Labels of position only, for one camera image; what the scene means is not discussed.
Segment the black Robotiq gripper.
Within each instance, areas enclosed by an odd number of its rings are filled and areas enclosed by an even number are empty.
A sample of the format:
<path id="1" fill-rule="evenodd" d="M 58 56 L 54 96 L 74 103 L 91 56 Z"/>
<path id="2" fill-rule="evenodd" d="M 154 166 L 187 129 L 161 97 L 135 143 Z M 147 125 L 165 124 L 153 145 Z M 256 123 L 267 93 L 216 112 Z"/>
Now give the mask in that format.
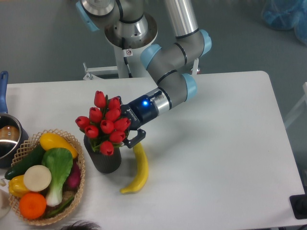
<path id="1" fill-rule="evenodd" d="M 112 101 L 113 104 L 122 104 L 120 96 L 112 98 Z M 138 128 L 158 117 L 158 110 L 148 95 L 142 95 L 128 104 L 122 104 L 120 109 L 121 114 L 130 120 L 129 130 L 137 130 L 134 138 L 123 140 L 124 146 L 132 149 L 146 137 L 146 132 Z"/>

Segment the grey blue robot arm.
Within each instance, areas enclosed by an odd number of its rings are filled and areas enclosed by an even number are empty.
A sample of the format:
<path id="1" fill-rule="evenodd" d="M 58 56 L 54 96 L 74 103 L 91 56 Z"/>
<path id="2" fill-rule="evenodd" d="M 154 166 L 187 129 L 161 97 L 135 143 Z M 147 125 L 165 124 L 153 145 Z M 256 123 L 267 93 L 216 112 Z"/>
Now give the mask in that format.
<path id="1" fill-rule="evenodd" d="M 131 148 L 144 139 L 141 126 L 192 98 L 197 92 L 195 80 L 178 69 L 206 54 L 212 46 L 208 33 L 198 27 L 189 0 L 165 1 L 176 42 L 168 49 L 154 41 L 157 25 L 143 9 L 141 0 L 80 0 L 76 8 L 92 31 L 104 30 L 113 46 L 116 71 L 120 78 L 151 77 L 157 87 L 127 105 L 121 114 L 136 130 L 133 139 L 120 145 Z"/>

